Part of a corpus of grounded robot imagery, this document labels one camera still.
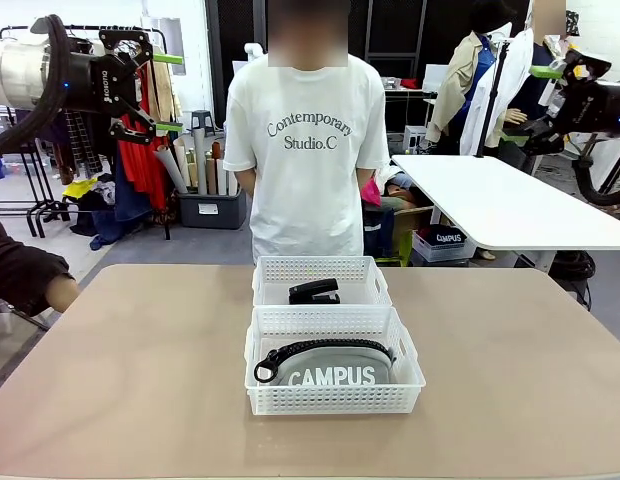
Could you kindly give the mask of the mannequin in beige trench coat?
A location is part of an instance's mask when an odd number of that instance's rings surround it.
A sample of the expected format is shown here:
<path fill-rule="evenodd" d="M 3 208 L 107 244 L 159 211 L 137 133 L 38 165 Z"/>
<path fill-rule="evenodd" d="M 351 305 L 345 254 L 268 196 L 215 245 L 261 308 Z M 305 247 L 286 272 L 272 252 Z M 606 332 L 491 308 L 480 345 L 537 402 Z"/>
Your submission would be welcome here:
<path fill-rule="evenodd" d="M 477 86 L 496 61 L 497 42 L 509 36 L 515 11 L 504 0 L 474 0 L 470 33 L 455 48 L 440 85 L 426 140 L 438 155 L 459 152 Z"/>

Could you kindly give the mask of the red garment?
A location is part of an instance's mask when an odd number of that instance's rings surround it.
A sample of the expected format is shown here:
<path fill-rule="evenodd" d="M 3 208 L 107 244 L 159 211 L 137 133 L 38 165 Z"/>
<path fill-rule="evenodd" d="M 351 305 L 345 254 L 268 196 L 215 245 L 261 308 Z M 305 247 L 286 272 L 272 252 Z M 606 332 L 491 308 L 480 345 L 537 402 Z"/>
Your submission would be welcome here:
<path fill-rule="evenodd" d="M 147 112 L 149 106 L 147 64 L 138 70 L 138 75 L 141 80 L 141 108 Z M 158 147 L 165 145 L 167 145 L 165 137 L 155 137 L 153 142 L 146 146 L 124 141 L 118 142 L 127 179 L 133 183 L 137 192 L 146 193 L 151 206 L 159 211 L 166 209 L 168 175 L 154 152 Z"/>

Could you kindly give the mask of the dark plaid garment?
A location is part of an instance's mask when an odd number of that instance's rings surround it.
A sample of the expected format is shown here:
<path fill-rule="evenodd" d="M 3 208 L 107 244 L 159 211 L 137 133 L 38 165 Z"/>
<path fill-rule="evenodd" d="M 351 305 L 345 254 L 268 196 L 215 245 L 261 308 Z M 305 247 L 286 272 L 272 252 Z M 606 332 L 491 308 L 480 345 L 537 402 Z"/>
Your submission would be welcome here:
<path fill-rule="evenodd" d="M 83 163 L 85 176 L 91 179 L 103 172 L 99 155 L 92 148 L 85 123 L 79 112 L 63 112 L 68 141 L 58 147 L 57 163 L 63 185 L 69 185 L 78 175 L 77 162 Z"/>

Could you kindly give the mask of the cardboard box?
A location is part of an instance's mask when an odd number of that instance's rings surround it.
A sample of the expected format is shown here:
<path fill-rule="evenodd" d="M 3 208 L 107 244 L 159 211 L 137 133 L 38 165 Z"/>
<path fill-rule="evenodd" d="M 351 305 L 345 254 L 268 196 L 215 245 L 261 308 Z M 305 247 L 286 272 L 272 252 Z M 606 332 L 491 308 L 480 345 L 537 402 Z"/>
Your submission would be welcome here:
<path fill-rule="evenodd" d="M 393 249 L 402 266 L 406 266 L 412 252 L 412 235 L 430 224 L 433 207 L 405 209 L 394 213 Z"/>

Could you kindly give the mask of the operator in black top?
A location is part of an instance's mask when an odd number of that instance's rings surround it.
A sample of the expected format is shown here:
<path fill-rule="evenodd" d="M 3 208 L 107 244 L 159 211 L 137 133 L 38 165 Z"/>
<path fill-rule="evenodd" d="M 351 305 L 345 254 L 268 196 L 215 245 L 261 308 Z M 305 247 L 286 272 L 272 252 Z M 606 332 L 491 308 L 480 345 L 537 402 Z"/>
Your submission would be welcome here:
<path fill-rule="evenodd" d="M 44 296 L 48 283 L 62 274 L 73 277 L 63 257 L 13 239 L 0 221 L 1 300 L 38 315 L 50 308 Z"/>

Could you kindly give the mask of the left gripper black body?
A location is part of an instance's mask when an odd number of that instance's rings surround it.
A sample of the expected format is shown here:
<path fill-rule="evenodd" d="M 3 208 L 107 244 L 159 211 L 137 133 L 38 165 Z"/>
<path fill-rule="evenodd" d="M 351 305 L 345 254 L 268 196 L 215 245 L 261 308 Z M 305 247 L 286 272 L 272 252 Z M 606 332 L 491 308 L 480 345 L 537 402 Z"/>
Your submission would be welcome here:
<path fill-rule="evenodd" d="M 69 70 L 62 81 L 69 111 L 124 116 L 140 111 L 137 70 L 143 55 L 103 56 L 71 52 Z"/>

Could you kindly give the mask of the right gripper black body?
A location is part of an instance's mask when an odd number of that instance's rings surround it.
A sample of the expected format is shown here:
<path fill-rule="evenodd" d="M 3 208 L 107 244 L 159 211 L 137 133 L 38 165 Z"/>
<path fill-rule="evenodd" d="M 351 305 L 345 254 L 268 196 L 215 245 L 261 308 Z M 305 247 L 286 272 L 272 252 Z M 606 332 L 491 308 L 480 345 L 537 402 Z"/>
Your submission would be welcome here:
<path fill-rule="evenodd" d="M 620 135 L 620 82 L 587 81 L 558 94 L 559 109 L 552 115 L 557 133 Z"/>

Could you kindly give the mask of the black stapler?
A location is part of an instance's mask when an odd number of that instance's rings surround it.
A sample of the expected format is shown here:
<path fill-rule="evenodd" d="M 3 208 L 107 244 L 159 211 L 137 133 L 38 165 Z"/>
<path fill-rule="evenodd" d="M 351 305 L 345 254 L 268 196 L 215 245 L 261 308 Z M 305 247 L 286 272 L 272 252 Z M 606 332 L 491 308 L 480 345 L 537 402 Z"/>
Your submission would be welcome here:
<path fill-rule="evenodd" d="M 290 287 L 288 300 L 290 305 L 340 304 L 338 282 L 331 278 Z"/>

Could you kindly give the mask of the grey paper roll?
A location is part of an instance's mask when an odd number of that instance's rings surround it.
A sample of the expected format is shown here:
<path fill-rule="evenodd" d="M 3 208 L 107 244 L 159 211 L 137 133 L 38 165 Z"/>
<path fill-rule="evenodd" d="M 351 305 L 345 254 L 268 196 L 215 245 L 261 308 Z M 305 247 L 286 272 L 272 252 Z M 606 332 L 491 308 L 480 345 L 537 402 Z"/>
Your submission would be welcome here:
<path fill-rule="evenodd" d="M 165 167 L 178 193 L 187 194 L 188 188 L 186 186 L 186 183 L 182 177 L 181 171 L 178 167 L 178 164 L 170 148 L 167 146 L 160 146 L 154 152 L 154 154 L 155 154 L 155 157 Z"/>

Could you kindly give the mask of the grey stool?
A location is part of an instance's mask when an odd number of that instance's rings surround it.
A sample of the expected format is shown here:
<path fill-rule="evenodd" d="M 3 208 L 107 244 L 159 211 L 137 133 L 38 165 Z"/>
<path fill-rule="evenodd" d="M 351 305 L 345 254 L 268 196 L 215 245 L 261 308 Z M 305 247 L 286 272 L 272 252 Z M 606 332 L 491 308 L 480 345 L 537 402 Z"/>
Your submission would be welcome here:
<path fill-rule="evenodd" d="M 204 135 L 213 135 L 215 125 L 212 114 L 209 110 L 194 110 L 191 112 L 191 130 L 202 129 Z"/>

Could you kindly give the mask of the grey CAMPUS zipper pouch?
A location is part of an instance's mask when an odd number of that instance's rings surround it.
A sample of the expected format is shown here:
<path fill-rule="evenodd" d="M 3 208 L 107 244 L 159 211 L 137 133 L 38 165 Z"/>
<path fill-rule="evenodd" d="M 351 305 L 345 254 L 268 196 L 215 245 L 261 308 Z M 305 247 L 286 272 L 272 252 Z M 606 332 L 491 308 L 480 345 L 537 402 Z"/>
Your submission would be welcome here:
<path fill-rule="evenodd" d="M 391 384 L 394 352 L 366 339 L 318 339 L 269 351 L 254 367 L 257 383 L 290 387 Z"/>

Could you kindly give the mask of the operator bare forearm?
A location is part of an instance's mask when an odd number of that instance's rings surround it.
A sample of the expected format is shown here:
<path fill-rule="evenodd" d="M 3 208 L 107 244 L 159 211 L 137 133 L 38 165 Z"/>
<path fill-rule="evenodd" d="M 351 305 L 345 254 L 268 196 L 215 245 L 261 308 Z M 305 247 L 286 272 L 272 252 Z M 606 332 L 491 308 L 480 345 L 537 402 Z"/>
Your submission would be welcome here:
<path fill-rule="evenodd" d="M 80 293 L 81 290 L 76 280 L 68 274 L 62 274 L 48 283 L 44 296 L 50 308 L 64 313 Z"/>

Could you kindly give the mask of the yellow cloth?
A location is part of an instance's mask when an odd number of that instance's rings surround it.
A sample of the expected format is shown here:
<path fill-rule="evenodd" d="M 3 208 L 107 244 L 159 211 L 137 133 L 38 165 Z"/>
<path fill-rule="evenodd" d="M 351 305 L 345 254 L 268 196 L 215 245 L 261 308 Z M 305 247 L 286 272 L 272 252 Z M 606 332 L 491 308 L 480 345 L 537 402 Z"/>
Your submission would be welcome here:
<path fill-rule="evenodd" d="M 86 179 L 81 181 L 74 181 L 68 184 L 63 191 L 63 197 L 69 197 L 73 199 L 80 199 L 86 193 L 92 190 L 92 187 L 98 182 L 96 178 Z"/>

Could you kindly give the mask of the beige garment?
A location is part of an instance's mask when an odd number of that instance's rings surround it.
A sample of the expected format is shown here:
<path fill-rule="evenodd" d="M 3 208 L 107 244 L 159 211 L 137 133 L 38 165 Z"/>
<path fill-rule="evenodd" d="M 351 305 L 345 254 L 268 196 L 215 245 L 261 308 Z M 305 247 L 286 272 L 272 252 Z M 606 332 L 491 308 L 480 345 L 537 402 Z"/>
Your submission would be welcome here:
<path fill-rule="evenodd" d="M 157 123 L 177 122 L 182 112 L 179 98 L 173 90 L 169 65 L 153 60 L 147 64 L 147 70 L 147 112 Z"/>

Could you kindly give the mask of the beige paper roll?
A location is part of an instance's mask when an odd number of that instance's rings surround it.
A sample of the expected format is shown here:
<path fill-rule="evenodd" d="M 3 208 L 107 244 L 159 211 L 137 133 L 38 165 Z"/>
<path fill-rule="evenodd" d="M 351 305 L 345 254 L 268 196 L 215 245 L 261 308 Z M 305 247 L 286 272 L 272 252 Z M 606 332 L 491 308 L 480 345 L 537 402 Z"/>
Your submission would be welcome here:
<path fill-rule="evenodd" d="M 188 162 L 187 162 L 187 157 L 186 157 L 187 148 L 186 148 L 184 139 L 182 137 L 178 137 L 177 139 L 175 139 L 173 141 L 173 148 L 174 148 L 177 165 L 178 165 L 181 177 L 183 179 L 183 182 L 186 185 L 186 187 L 190 187 L 191 179 L 190 179 Z"/>

